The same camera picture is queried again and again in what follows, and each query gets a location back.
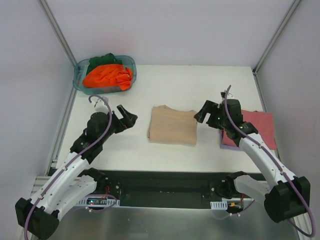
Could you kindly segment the beige t shirt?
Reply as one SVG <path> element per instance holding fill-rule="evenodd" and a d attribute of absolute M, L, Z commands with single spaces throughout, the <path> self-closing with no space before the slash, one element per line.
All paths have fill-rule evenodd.
<path fill-rule="evenodd" d="M 194 110 L 181 111 L 166 105 L 154 106 L 151 111 L 147 137 L 152 143 L 195 146 L 197 121 Z"/>

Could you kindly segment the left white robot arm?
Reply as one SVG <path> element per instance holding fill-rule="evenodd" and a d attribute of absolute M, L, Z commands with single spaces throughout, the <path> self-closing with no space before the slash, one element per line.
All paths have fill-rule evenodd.
<path fill-rule="evenodd" d="M 24 236 L 31 233 L 47 240 L 77 202 L 91 193 L 99 195 L 105 191 L 105 176 L 90 164 L 111 135 L 132 128 L 138 119 L 122 105 L 117 109 L 122 118 L 113 111 L 93 113 L 63 164 L 32 197 L 21 197 L 15 203 L 17 222 L 23 227 Z"/>

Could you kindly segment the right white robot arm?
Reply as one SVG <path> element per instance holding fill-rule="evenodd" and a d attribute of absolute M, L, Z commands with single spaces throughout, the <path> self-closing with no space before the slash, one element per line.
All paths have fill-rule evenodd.
<path fill-rule="evenodd" d="M 311 184 L 306 177 L 298 177 L 285 167 L 265 144 L 255 126 L 244 121 L 237 99 L 224 99 L 221 103 L 206 100 L 194 115 L 197 122 L 214 129 L 224 130 L 227 136 L 245 152 L 258 167 L 267 182 L 263 186 L 244 172 L 229 176 L 225 192 L 230 197 L 243 193 L 264 206 L 268 216 L 276 223 L 310 213 Z"/>

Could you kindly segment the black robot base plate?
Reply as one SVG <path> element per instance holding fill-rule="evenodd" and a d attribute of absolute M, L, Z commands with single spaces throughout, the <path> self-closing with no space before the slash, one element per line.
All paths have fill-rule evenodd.
<path fill-rule="evenodd" d="M 101 170 L 96 194 L 108 193 L 122 207 L 209 209 L 222 199 L 241 201 L 231 193 L 226 172 Z"/>

